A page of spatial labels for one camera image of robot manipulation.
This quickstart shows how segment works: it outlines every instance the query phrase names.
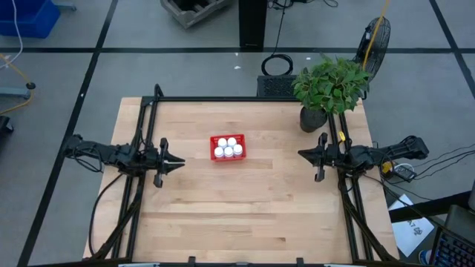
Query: white cable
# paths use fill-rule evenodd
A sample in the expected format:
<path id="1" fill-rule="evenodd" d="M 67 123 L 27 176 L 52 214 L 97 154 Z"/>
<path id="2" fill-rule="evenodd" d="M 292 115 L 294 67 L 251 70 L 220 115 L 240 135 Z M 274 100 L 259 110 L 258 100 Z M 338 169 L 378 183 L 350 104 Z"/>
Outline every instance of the white cable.
<path id="1" fill-rule="evenodd" d="M 413 170 L 413 172 L 416 172 L 416 171 L 414 171 L 414 167 L 409 163 L 398 164 L 398 165 L 394 166 L 394 169 L 398 168 L 399 166 L 409 166 Z"/>
<path id="2" fill-rule="evenodd" d="M 16 54 L 16 56 L 14 56 L 11 60 L 10 60 L 10 63 L 13 63 L 15 61 L 16 58 L 18 58 L 18 56 L 20 56 L 20 54 L 23 52 L 23 41 L 22 41 L 22 36 L 20 35 L 20 30 L 18 29 L 18 22 L 16 21 L 16 4 L 15 4 L 15 0 L 12 0 L 12 4 L 13 4 L 13 22 L 15 23 L 15 28 L 16 28 L 16 33 L 18 34 L 18 39 L 20 41 L 20 51 Z M 4 67 L 7 67 L 8 66 L 8 63 L 5 63 L 3 64 L 0 69 L 4 68 Z"/>

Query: white paper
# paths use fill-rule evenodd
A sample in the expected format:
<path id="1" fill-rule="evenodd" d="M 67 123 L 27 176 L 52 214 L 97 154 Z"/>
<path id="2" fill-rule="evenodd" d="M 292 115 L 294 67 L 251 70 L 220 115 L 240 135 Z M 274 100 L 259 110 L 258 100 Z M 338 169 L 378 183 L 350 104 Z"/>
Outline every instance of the white paper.
<path id="1" fill-rule="evenodd" d="M 399 197 L 399 200 L 412 205 L 412 201 L 403 194 Z M 389 210 L 403 208 L 404 204 L 396 200 Z M 414 249 L 426 238 L 427 235 L 433 230 L 433 225 L 425 218 L 410 220 L 405 222 L 393 223 L 394 237 L 396 238 L 396 245 L 399 250 L 409 257 L 413 253 Z"/>

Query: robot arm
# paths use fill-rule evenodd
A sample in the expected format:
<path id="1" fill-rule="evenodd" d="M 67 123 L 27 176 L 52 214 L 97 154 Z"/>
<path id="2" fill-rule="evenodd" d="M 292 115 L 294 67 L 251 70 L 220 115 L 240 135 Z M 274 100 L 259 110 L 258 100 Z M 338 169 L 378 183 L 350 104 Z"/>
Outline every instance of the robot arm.
<path id="1" fill-rule="evenodd" d="M 104 165 L 118 168 L 121 174 L 133 177 L 142 175 L 148 170 L 157 170 L 154 184 L 158 188 L 162 187 L 163 174 L 166 175 L 185 165 L 184 159 L 168 152 L 166 138 L 160 140 L 160 152 L 158 152 L 158 149 L 153 146 L 138 151 L 129 144 L 103 145 L 84 141 L 80 135 L 73 135 L 63 148 L 63 153 L 70 159 L 79 159 L 84 156 L 98 159 Z"/>
<path id="2" fill-rule="evenodd" d="M 326 143 L 327 134 L 322 133 L 316 148 L 298 152 L 299 155 L 308 160 L 313 166 L 318 167 L 318 173 L 315 175 L 316 182 L 324 179 L 324 165 L 340 168 L 348 174 L 361 175 L 366 170 L 379 166 L 385 160 L 391 161 L 401 158 L 425 159 L 429 154 L 424 141 L 415 136 L 408 136 L 399 144 L 384 148 L 356 145 L 351 147 L 345 154 L 340 152 L 338 144 L 331 144 L 326 148 Z"/>

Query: blue bin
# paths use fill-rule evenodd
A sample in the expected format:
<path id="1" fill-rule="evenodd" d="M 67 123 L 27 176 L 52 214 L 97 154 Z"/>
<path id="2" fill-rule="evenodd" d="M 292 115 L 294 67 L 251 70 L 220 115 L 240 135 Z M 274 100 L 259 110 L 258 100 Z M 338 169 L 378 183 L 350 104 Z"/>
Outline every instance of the blue bin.
<path id="1" fill-rule="evenodd" d="M 15 0 L 16 21 L 22 37 L 46 38 L 59 18 L 51 0 Z M 12 0 L 0 0 L 0 34 L 17 36 Z"/>

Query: wire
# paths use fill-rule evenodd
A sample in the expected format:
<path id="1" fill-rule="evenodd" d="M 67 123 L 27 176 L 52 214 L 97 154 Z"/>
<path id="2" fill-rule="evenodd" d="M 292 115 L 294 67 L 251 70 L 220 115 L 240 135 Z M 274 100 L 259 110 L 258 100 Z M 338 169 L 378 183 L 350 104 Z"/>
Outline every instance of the wire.
<path id="1" fill-rule="evenodd" d="M 282 75 L 290 75 L 294 70 L 294 62 L 292 61 L 292 58 L 290 56 L 285 55 L 285 54 L 277 54 L 277 55 L 275 54 L 275 52 L 277 52 L 277 47 L 279 45 L 279 39 L 281 37 L 282 22 L 284 21 L 285 9 L 292 6 L 291 4 L 289 6 L 287 6 L 286 4 L 287 4 L 287 0 L 285 0 L 283 8 L 282 8 L 281 23 L 279 24 L 279 31 L 278 31 L 278 34 L 277 34 L 277 41 L 275 42 L 274 51 L 272 52 L 272 54 L 269 57 L 264 59 L 262 61 L 262 64 L 261 64 L 261 70 L 262 70 L 262 73 L 265 76 L 271 76 L 266 70 L 266 64 L 270 59 L 283 59 L 287 63 L 289 63 L 289 69 L 285 73 L 283 73 Z"/>
<path id="2" fill-rule="evenodd" d="M 384 182 L 387 182 L 387 180 L 383 179 L 384 182 L 382 182 L 381 180 L 378 180 L 378 179 L 376 179 L 376 178 L 369 177 L 369 176 L 366 175 L 366 174 L 363 174 L 363 176 L 368 177 L 368 178 L 371 178 L 371 179 L 374 179 L 375 181 L 378 181 L 378 182 L 381 183 L 384 187 L 387 188 L 387 185 L 384 184 Z M 394 186 L 396 186 L 397 188 L 399 188 L 399 189 L 401 189 L 401 190 L 403 190 L 403 191 L 408 192 L 409 194 L 412 194 L 412 195 L 414 195 L 414 196 L 416 196 L 416 197 L 418 197 L 418 198 L 421 198 L 421 199 L 423 199 L 423 200 L 432 200 L 432 199 L 430 199 L 430 198 L 428 198 L 428 197 L 421 197 L 421 196 L 419 196 L 418 194 L 416 194 L 416 193 L 414 193 L 414 192 L 412 192 L 412 191 L 409 191 L 409 190 L 407 190 L 407 189 L 404 189 L 404 188 L 402 188 L 402 187 L 399 187 L 399 186 L 397 186 L 397 185 L 394 185 Z"/>
<path id="3" fill-rule="evenodd" d="M 94 206 L 92 208 L 92 215 L 91 215 L 91 221 L 89 221 L 89 233 L 88 233 L 88 246 L 89 246 L 89 252 L 91 255 L 94 255 L 96 252 L 94 252 L 94 248 L 92 246 L 92 231 L 93 231 L 93 226 L 94 226 L 94 215 L 96 214 L 96 208 L 97 204 L 99 203 L 99 200 L 101 199 L 102 195 L 107 191 L 123 174 L 119 174 L 115 179 L 112 180 L 108 185 L 102 189 L 102 191 L 99 193 L 99 196 L 96 198 L 96 202 L 94 203 Z"/>
<path id="4" fill-rule="evenodd" d="M 324 3 L 329 7 L 338 7 L 338 2 L 336 0 L 324 0 Z"/>
<path id="5" fill-rule="evenodd" d="M 12 67 L 12 69 L 13 69 L 14 71 L 16 71 L 16 72 L 23 78 L 23 80 L 26 81 L 27 86 L 28 86 L 28 85 L 31 85 L 31 86 L 33 86 L 33 88 L 35 88 L 35 84 L 32 83 L 32 82 L 30 81 L 30 79 L 29 79 L 21 70 L 19 70 L 15 65 L 12 64 L 12 61 L 13 61 L 13 60 L 12 60 L 12 61 L 8 60 L 8 59 L 5 58 L 5 56 L 4 56 L 3 54 L 1 54 L 1 53 L 0 53 L 0 58 L 3 59 L 3 60 L 6 62 L 5 65 L 9 65 L 10 67 Z M 0 111 L 0 115 L 5 114 L 5 113 L 8 113 L 8 112 L 11 112 L 11 111 L 14 111 L 14 110 L 16 110 L 16 109 L 19 109 L 19 108 L 21 108 L 21 107 L 24 107 L 25 105 L 30 104 L 30 102 L 33 100 L 34 95 L 35 95 L 35 91 L 34 91 L 34 90 L 30 90 L 30 97 L 29 97 L 25 102 L 23 102 L 23 103 L 21 103 L 21 104 L 19 104 L 19 105 L 16 105 L 16 106 L 13 107 L 13 108 L 8 108 L 8 109 L 6 109 L 6 110 L 4 110 L 4 111 Z"/>
<path id="6" fill-rule="evenodd" d="M 12 0 L 12 5 L 13 5 L 13 23 L 15 24 L 15 29 L 16 29 L 16 34 L 18 35 L 18 39 L 20 41 L 20 51 L 16 54 L 16 56 L 13 57 L 13 59 L 10 61 L 10 64 L 7 62 L 6 64 L 3 64 L 0 69 L 3 67 L 7 67 L 8 65 L 11 65 L 12 62 L 14 62 L 20 54 L 23 52 L 23 41 L 22 41 L 22 35 L 20 34 L 20 30 L 18 29 L 18 21 L 16 19 L 16 4 L 15 0 Z"/>
<path id="7" fill-rule="evenodd" d="M 389 2 L 390 0 L 386 0 L 386 4 L 384 4 L 383 11 L 381 12 L 381 15 L 379 16 L 378 22 L 376 22 L 376 27 L 373 31 L 373 36 L 371 36 L 370 44 L 368 45 L 368 49 L 366 50 L 366 53 L 364 54 L 363 70 L 366 68 L 366 63 L 368 60 L 368 56 L 370 55 L 371 47 L 373 46 L 374 39 L 376 38 L 376 34 L 378 33 L 379 25 L 381 24 L 381 21 L 383 20 L 383 17 L 386 13 L 386 9 L 387 9 L 387 6 L 389 5 Z"/>
<path id="8" fill-rule="evenodd" d="M 444 162 L 447 162 L 448 160 L 455 159 L 455 158 L 457 158 L 457 157 L 459 157 L 459 156 L 463 156 L 463 155 L 466 155 L 466 154 L 471 155 L 471 154 L 473 154 L 474 152 L 475 152 L 475 150 L 474 150 L 474 151 L 467 151 L 467 152 L 464 152 L 464 153 L 460 153 L 460 154 L 458 154 L 458 155 L 456 155 L 456 156 L 452 156 L 452 157 L 450 157 L 450 158 L 448 158 L 448 159 L 444 159 L 444 160 L 442 160 L 441 162 L 434 163 L 434 164 L 432 164 L 431 166 L 429 166 L 428 168 L 426 168 L 425 170 L 423 170 L 421 173 L 417 174 L 416 177 L 420 176 L 421 174 L 425 173 L 426 171 L 429 171 L 429 170 L 430 170 L 432 167 L 434 167 L 434 166 L 437 166 L 437 165 L 439 165 L 439 164 L 442 164 L 442 163 L 444 163 Z"/>
<path id="9" fill-rule="evenodd" d="M 342 194 L 348 194 L 348 193 L 350 193 L 350 192 L 353 190 L 353 188 L 354 188 L 354 184 L 353 184 L 353 183 L 351 184 L 350 188 L 348 188 L 347 190 L 343 190 L 341 182 L 338 182 L 338 183 L 337 183 L 337 186 L 338 186 L 338 189 L 340 190 L 340 192 L 341 192 Z"/>
<path id="10" fill-rule="evenodd" d="M 386 192 L 389 193 L 391 196 L 393 196 L 397 201 L 399 201 L 400 203 L 402 203 L 404 206 L 410 208 L 411 210 L 413 210 L 415 213 L 417 213 L 420 217 L 424 217 L 426 218 L 428 221 L 430 221 L 431 223 L 437 225 L 438 227 L 440 227 L 441 229 L 443 229 L 444 231 L 448 232 L 450 235 L 454 236 L 454 233 L 452 233 L 452 231 L 449 231 L 448 229 L 446 229 L 446 227 L 444 227 L 443 225 L 441 225 L 440 223 L 436 222 L 435 220 L 433 220 L 432 218 L 430 217 L 426 217 L 421 211 L 417 210 L 416 208 L 414 208 L 412 205 L 409 205 L 407 204 L 406 202 L 402 201 L 399 199 L 399 197 L 397 196 L 397 194 L 391 190 L 391 188 L 389 188 L 387 185 L 385 185 L 382 181 L 378 180 L 378 179 L 375 179 L 375 178 L 372 178 L 372 177 L 369 177 L 367 175 L 364 175 L 366 178 L 370 178 L 370 179 L 373 179 L 375 180 L 376 182 L 379 182 L 384 189 L 386 189 Z"/>
<path id="11" fill-rule="evenodd" d="M 464 155 L 463 157 L 461 157 L 461 158 L 458 159 L 457 161 L 452 162 L 451 164 L 445 166 L 444 168 L 440 168 L 439 170 L 434 171 L 432 174 L 427 174 L 427 175 L 424 175 L 423 177 L 420 177 L 420 178 L 414 177 L 414 180 L 421 180 L 421 179 L 424 179 L 424 178 L 426 178 L 426 177 L 431 177 L 431 176 L 433 176 L 435 173 L 437 173 L 437 172 L 439 172 L 439 171 L 442 171 L 442 170 L 444 170 L 444 169 L 446 169 L 446 168 L 449 168 L 449 167 L 451 167 L 452 165 L 459 163 L 459 161 L 461 161 L 461 160 L 464 159 L 465 157 L 470 156 L 470 155 L 473 155 L 473 154 L 475 154 L 475 152 L 474 152 L 474 153 L 470 153 L 470 154 Z"/>
<path id="12" fill-rule="evenodd" d="M 455 151 L 459 151 L 459 150 L 466 149 L 466 148 L 472 148 L 473 146 L 475 146 L 475 144 L 472 144 L 472 145 L 469 145 L 469 146 L 463 147 L 463 148 L 457 148 L 457 149 L 454 149 L 454 150 L 452 150 L 452 151 L 450 151 L 450 152 L 443 153 L 442 155 L 440 155 L 439 157 L 437 157 L 437 158 L 435 158 L 435 159 L 431 159 L 431 160 L 428 160 L 428 161 L 426 161 L 426 162 L 424 162 L 424 163 L 422 163 L 422 164 L 415 165 L 414 168 L 417 168 L 417 167 L 426 165 L 426 164 L 428 164 L 429 162 L 438 160 L 438 159 L 442 158 L 442 157 L 445 156 L 445 155 L 452 154 L 452 153 L 455 152 Z"/>
<path id="13" fill-rule="evenodd" d="M 82 148 L 82 149 L 78 149 L 78 147 L 80 145 L 84 145 L 84 144 L 88 144 L 90 142 L 82 142 L 82 143 L 79 143 L 77 146 L 74 147 L 73 149 L 73 155 L 72 156 L 69 156 L 68 158 L 72 158 L 74 160 L 76 160 L 76 162 L 81 165 L 82 167 L 86 168 L 88 171 L 92 171 L 94 173 L 104 173 L 104 168 L 103 168 L 103 164 L 102 164 L 102 155 L 101 153 L 99 152 L 99 150 L 95 147 L 92 147 L 92 148 Z M 96 167 L 94 165 L 92 165 L 90 162 L 86 161 L 86 160 L 83 160 L 83 159 L 79 159 L 78 158 L 78 152 L 84 152 L 84 151 L 93 151 L 96 153 L 96 156 L 97 156 L 97 161 L 99 162 L 99 167 Z"/>
<path id="14" fill-rule="evenodd" d="M 294 1 L 290 0 L 290 4 L 287 5 L 287 0 L 285 0 L 284 4 L 279 4 L 278 0 L 268 0 L 267 7 L 273 8 L 275 10 L 284 10 L 294 5 Z"/>

